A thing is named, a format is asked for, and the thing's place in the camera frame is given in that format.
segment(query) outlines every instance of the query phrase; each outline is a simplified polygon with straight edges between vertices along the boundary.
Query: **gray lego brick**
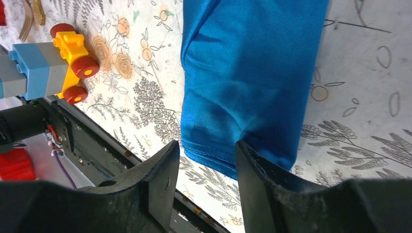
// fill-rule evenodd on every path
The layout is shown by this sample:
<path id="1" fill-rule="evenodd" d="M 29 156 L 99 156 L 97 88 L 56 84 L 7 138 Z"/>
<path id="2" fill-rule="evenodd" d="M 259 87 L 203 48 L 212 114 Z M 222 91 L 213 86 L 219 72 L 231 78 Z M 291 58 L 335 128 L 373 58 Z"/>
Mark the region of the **gray lego brick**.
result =
<path id="1" fill-rule="evenodd" d="M 45 96 L 62 92 L 63 83 L 69 67 L 67 61 L 60 56 L 60 50 L 53 46 L 52 42 L 37 43 L 36 45 L 50 65 Z"/>
<path id="2" fill-rule="evenodd" d="M 16 62 L 9 55 L 0 55 L 0 79 L 3 83 L 4 98 L 21 96 L 26 93 L 27 79 L 17 71 Z"/>

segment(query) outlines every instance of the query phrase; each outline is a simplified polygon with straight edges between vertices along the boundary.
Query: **screw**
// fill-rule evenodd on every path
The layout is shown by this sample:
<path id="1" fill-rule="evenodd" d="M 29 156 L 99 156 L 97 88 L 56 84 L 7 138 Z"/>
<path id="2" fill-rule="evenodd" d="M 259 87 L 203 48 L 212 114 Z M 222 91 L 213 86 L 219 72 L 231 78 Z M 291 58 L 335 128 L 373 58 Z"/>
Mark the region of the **screw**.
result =
<path id="1" fill-rule="evenodd" d="M 66 140 L 66 137 L 64 135 L 59 136 L 59 141 L 63 142 Z"/>
<path id="2" fill-rule="evenodd" d="M 127 150 L 127 151 L 124 152 L 124 156 L 130 157 L 130 156 L 132 156 L 132 153 Z"/>

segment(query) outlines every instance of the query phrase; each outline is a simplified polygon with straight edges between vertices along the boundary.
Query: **folded cloth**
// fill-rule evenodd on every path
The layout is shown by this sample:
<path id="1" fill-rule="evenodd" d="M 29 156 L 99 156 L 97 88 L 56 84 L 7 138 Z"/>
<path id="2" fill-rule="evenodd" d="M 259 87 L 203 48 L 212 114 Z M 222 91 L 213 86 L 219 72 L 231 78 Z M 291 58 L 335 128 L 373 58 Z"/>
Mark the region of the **folded cloth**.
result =
<path id="1" fill-rule="evenodd" d="M 236 179 L 242 139 L 290 170 L 327 0 L 184 0 L 184 151 Z"/>

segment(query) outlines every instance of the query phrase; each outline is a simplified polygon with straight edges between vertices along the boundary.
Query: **black frame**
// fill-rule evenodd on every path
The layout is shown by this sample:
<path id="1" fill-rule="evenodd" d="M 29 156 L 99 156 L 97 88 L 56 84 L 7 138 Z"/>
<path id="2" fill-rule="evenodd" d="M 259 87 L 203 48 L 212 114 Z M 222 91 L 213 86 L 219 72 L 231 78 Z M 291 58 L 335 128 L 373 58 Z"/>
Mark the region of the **black frame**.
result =
<path id="1" fill-rule="evenodd" d="M 65 138 L 62 142 L 65 155 L 93 184 L 98 185 L 142 162 L 74 105 L 55 96 L 38 101 L 52 116 L 49 120 L 57 134 Z M 176 233 L 229 232 L 203 210 L 200 214 L 195 210 L 201 208 L 176 190 L 171 231 Z"/>

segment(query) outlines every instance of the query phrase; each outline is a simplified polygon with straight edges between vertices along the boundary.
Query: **red cap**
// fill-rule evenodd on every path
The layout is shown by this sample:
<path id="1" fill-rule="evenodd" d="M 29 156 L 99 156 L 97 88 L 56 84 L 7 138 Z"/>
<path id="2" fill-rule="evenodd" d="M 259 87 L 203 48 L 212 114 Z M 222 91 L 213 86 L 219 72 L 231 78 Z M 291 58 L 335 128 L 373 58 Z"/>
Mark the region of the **red cap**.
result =
<path id="1" fill-rule="evenodd" d="M 35 180 L 32 160 L 24 148 L 0 154 L 0 179 L 4 181 Z"/>

